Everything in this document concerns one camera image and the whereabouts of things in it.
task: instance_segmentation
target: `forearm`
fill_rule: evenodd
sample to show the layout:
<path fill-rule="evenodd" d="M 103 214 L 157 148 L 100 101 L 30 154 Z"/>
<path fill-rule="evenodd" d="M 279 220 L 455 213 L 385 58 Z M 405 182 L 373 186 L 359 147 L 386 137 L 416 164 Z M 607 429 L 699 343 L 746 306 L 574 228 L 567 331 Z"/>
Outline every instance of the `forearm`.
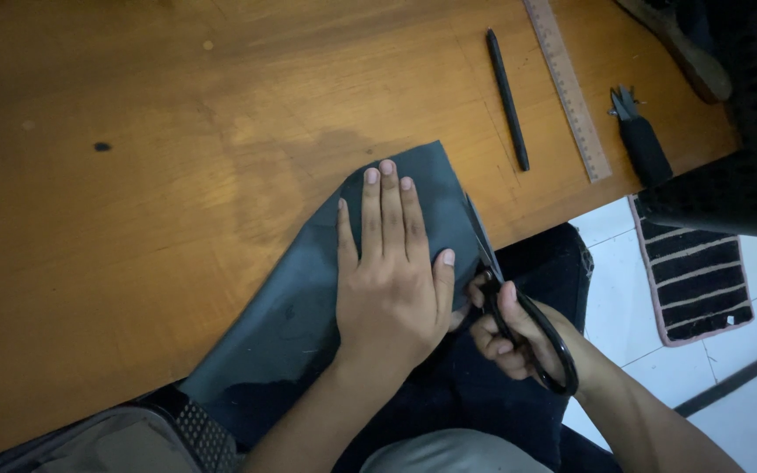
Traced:
<path fill-rule="evenodd" d="M 247 456 L 247 473 L 328 472 L 397 385 L 365 385 L 333 363 Z"/>
<path fill-rule="evenodd" d="M 575 398 L 626 472 L 720 471 L 740 467 L 623 370 L 604 359 L 593 385 Z"/>

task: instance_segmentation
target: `scissor handle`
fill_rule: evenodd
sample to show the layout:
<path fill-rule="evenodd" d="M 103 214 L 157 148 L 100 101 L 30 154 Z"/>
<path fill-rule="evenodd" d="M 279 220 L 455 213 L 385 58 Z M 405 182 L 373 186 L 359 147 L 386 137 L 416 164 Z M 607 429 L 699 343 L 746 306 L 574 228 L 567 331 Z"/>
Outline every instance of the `scissor handle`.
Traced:
<path fill-rule="evenodd" d="M 499 334 L 505 339 L 510 340 L 513 347 L 516 348 L 519 346 L 518 341 L 513 335 L 513 331 L 507 326 L 507 322 L 505 322 L 504 317 L 501 316 L 501 310 L 498 308 L 498 292 L 500 286 L 501 284 L 493 278 L 490 278 L 489 281 L 481 286 L 481 292 L 484 293 L 484 313 L 492 315 L 495 320 L 495 325 L 498 327 Z M 537 307 L 537 305 L 519 289 L 516 289 L 516 299 L 518 300 L 519 305 L 527 312 L 528 316 L 536 322 L 542 333 L 545 334 L 545 337 L 551 341 L 553 351 L 556 352 L 557 358 L 562 363 L 562 369 L 565 372 L 565 385 L 561 385 L 548 374 L 548 371 L 545 371 L 545 369 L 541 367 L 539 359 L 531 349 L 531 363 L 533 364 L 533 369 L 536 370 L 537 375 L 539 376 L 539 380 L 542 381 L 550 391 L 556 394 L 574 395 L 574 393 L 577 392 L 580 381 L 577 377 L 577 368 L 574 366 L 574 359 L 571 356 L 571 351 L 569 351 L 569 348 L 565 345 L 565 341 L 559 336 L 557 329 L 553 327 L 548 317 L 541 313 L 539 307 Z"/>

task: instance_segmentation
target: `hand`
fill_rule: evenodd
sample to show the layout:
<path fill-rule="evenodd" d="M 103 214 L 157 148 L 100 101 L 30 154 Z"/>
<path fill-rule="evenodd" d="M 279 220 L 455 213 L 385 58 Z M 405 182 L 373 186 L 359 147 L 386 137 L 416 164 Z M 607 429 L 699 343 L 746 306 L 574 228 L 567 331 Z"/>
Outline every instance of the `hand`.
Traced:
<path fill-rule="evenodd" d="M 454 291 L 454 252 L 431 253 L 410 177 L 384 160 L 364 173 L 362 257 L 358 261 L 347 202 L 339 202 L 335 363 L 366 381 L 398 389 L 446 334 Z"/>
<path fill-rule="evenodd" d="M 485 281 L 485 276 L 479 274 L 468 287 L 470 299 L 476 307 L 484 305 L 484 294 L 478 287 Z M 578 393 L 583 392 L 584 389 L 592 386 L 597 374 L 610 363 L 609 360 L 577 332 L 577 329 L 562 314 L 541 302 L 534 300 L 534 303 L 542 314 L 548 317 L 569 348 L 580 381 Z M 502 338 L 493 317 L 484 315 L 469 328 L 478 350 L 486 359 L 495 361 L 495 364 L 510 378 L 524 380 L 528 376 L 533 376 L 541 384 L 530 359 L 531 356 L 536 356 L 541 367 L 554 380 L 564 385 L 565 373 L 562 363 L 553 350 L 551 341 L 516 301 L 516 285 L 512 281 L 501 286 L 498 307 L 501 310 L 501 317 L 504 317 L 507 326 L 513 331 L 519 346 L 514 347 L 512 342 Z"/>

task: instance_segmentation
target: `scissors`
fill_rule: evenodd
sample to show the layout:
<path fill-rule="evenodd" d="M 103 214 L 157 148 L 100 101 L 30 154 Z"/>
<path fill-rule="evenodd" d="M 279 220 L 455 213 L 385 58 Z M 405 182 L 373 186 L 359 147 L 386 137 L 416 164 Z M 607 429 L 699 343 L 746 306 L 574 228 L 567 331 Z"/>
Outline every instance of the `scissors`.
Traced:
<path fill-rule="evenodd" d="M 466 195 L 466 211 L 468 213 L 469 220 L 472 222 L 472 227 L 475 230 L 475 235 L 478 238 L 478 255 L 481 258 L 481 263 L 486 267 L 485 274 L 487 275 L 487 282 L 484 283 L 480 289 L 484 293 L 484 314 L 490 314 L 495 319 L 495 325 L 498 327 L 498 332 L 501 337 L 510 340 L 513 343 L 513 347 L 518 347 L 519 343 L 513 331 L 507 327 L 507 323 L 504 321 L 504 317 L 501 316 L 501 311 L 498 308 L 498 293 L 501 290 L 501 285 L 504 285 L 504 275 L 501 273 L 501 268 L 498 265 L 498 261 L 495 259 L 495 251 L 492 249 L 492 245 L 489 244 L 489 237 L 486 235 L 484 225 L 481 223 L 478 210 L 475 209 L 472 200 L 469 199 L 469 195 Z M 539 307 L 533 303 L 533 301 L 525 296 L 518 288 L 516 288 L 516 299 L 519 305 L 527 312 L 528 316 L 536 322 L 545 334 L 553 346 L 553 351 L 556 352 L 559 361 L 562 363 L 562 367 L 565 370 L 565 385 L 561 385 L 554 380 L 544 368 L 541 367 L 541 363 L 537 359 L 536 355 L 531 350 L 531 363 L 533 363 L 533 369 L 536 370 L 539 380 L 548 387 L 548 389 L 556 394 L 560 395 L 574 395 L 577 392 L 579 380 L 577 379 L 577 368 L 574 366 L 574 359 L 571 357 L 569 348 L 565 346 L 565 341 L 557 333 L 557 329 L 551 325 L 551 321 L 545 314 L 541 313 Z"/>

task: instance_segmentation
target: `right hand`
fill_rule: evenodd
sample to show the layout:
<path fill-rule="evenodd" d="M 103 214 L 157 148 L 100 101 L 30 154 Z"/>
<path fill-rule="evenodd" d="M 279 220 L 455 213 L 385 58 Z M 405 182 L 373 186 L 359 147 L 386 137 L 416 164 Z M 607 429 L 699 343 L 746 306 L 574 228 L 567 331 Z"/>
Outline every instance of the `right hand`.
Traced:
<path fill-rule="evenodd" d="M 485 281 L 483 274 L 478 275 L 468 288 L 472 304 L 478 308 L 484 305 L 484 294 L 478 287 Z M 533 302 L 539 307 L 542 314 L 551 320 L 551 324 L 569 348 L 580 382 L 578 392 L 583 392 L 586 387 L 593 384 L 598 373 L 610 363 L 609 360 L 583 335 L 577 332 L 577 329 L 565 316 L 541 302 L 535 300 Z M 498 307 L 501 310 L 501 317 L 504 317 L 507 326 L 513 331 L 519 346 L 514 347 L 512 342 L 501 337 L 492 315 L 485 314 L 469 328 L 478 350 L 486 359 L 494 361 L 510 378 L 524 380 L 528 376 L 532 376 L 542 385 L 530 358 L 536 356 L 541 367 L 554 380 L 564 385 L 565 371 L 562 363 L 559 361 L 551 341 L 516 301 L 516 285 L 512 281 L 501 286 L 498 295 Z"/>

